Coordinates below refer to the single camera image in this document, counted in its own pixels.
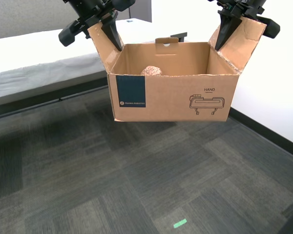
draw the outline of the gray carpet tile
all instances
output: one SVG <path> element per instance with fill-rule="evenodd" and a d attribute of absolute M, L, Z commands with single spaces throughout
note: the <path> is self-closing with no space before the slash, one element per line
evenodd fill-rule
<path fill-rule="evenodd" d="M 232 119 L 115 122 L 107 89 L 0 119 L 0 234 L 276 234 L 291 214 L 293 156 Z"/>

